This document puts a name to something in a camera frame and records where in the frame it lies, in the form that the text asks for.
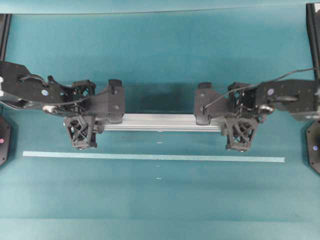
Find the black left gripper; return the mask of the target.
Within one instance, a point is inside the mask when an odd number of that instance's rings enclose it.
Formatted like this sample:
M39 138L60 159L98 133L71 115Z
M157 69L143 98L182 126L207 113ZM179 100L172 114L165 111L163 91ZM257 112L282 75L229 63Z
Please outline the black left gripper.
M90 80L61 85L59 112L65 117L94 116L97 121L107 120L121 124L125 114L125 89L119 79L109 79L100 93Z

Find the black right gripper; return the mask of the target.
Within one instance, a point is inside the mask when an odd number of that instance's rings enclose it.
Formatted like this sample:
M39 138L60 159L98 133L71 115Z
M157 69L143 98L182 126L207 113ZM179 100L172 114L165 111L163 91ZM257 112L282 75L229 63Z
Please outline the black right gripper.
M196 124L207 126L217 118L247 118L259 123L256 92L256 84L235 82L228 86L226 93L219 93L211 82L199 83L194 97Z

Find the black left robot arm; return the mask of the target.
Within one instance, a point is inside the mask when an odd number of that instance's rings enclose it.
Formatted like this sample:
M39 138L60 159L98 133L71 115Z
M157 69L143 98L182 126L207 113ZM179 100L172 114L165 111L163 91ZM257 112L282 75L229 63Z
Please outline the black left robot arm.
M125 90L122 81L110 79L97 93L90 80L67 86L53 76L44 80L21 64L0 63L0 101L18 110L42 110L59 117L93 116L97 121L119 124L125 114Z

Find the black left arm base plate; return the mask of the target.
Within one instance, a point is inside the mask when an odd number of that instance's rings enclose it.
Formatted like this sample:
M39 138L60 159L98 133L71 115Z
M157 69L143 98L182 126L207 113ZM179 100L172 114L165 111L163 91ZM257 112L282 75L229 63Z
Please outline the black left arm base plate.
M12 126L0 116L0 165L2 166L9 156Z

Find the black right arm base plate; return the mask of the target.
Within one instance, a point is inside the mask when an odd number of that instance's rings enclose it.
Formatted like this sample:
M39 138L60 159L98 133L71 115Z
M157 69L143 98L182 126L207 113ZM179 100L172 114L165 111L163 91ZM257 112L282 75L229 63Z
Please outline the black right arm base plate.
M314 121L306 129L308 163L315 172L320 174L320 121Z

